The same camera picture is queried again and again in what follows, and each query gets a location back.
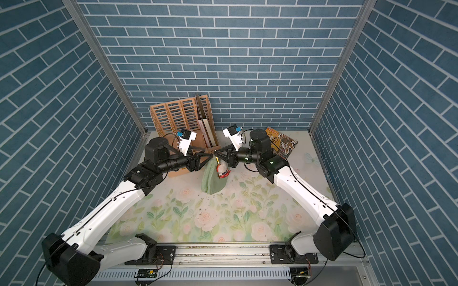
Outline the small doll keychain decoration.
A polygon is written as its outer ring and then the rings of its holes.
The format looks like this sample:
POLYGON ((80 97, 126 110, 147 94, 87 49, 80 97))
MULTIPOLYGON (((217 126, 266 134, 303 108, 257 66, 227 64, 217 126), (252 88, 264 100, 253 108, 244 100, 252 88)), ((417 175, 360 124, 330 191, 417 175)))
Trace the small doll keychain decoration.
POLYGON ((216 171, 217 171, 217 175, 219 177, 219 179, 224 179, 226 177, 229 176, 231 170, 230 168, 227 166, 227 167, 224 167, 224 166, 216 166, 216 171))

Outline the green fabric bag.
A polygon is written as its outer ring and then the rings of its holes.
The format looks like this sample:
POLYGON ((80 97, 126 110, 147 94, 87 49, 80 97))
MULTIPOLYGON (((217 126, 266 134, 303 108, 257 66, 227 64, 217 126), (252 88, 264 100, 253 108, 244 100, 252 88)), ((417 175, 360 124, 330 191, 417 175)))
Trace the green fabric bag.
POLYGON ((202 179, 201 189, 204 193, 212 195, 220 192, 227 184, 228 177, 219 179, 216 171, 217 162, 213 158, 206 166, 202 179))

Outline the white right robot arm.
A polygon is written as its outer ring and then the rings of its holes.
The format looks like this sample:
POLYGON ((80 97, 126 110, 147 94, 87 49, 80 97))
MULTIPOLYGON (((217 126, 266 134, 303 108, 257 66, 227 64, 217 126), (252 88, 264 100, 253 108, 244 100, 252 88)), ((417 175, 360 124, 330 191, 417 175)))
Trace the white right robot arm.
POLYGON ((265 130, 250 130, 248 147, 243 145, 242 128, 232 125, 223 134, 231 144, 217 150, 216 157, 231 168, 240 163, 254 164, 263 178, 286 191, 317 225, 315 233, 299 233, 290 239, 289 245, 297 255, 309 253, 314 244, 325 258, 335 261, 357 239, 354 209, 327 198, 302 179, 289 163, 289 156, 265 130))

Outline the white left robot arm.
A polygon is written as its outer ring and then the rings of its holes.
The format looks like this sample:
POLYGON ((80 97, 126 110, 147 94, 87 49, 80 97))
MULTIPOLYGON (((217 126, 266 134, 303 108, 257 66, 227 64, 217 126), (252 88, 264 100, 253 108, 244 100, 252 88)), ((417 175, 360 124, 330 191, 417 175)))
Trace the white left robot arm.
POLYGON ((150 194, 169 172, 199 171, 212 158, 188 139, 179 148, 164 137, 145 146, 144 161, 129 171, 118 187, 93 211, 62 234, 51 233, 42 242, 45 267, 67 286, 85 286, 99 272, 130 261, 155 263, 157 242, 145 234, 118 244, 99 247, 102 236, 130 208, 150 194))

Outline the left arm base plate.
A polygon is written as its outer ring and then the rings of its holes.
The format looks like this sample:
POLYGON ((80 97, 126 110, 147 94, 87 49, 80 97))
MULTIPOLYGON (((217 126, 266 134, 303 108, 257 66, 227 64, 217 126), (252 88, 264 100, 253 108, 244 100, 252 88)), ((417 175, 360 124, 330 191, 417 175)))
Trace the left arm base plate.
POLYGON ((127 261, 125 265, 173 265, 176 245, 158 245, 146 234, 137 234, 135 238, 146 245, 146 250, 139 259, 127 261))

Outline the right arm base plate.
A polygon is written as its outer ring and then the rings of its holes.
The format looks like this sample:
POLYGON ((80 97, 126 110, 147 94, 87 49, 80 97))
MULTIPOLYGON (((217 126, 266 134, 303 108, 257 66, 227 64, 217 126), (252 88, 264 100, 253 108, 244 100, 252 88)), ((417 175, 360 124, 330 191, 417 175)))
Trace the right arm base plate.
POLYGON ((269 246, 270 259, 273 265, 280 264, 318 264, 318 256, 316 253, 306 253, 300 255, 292 247, 292 240, 301 232, 295 233, 289 240, 283 244, 271 244, 269 246))

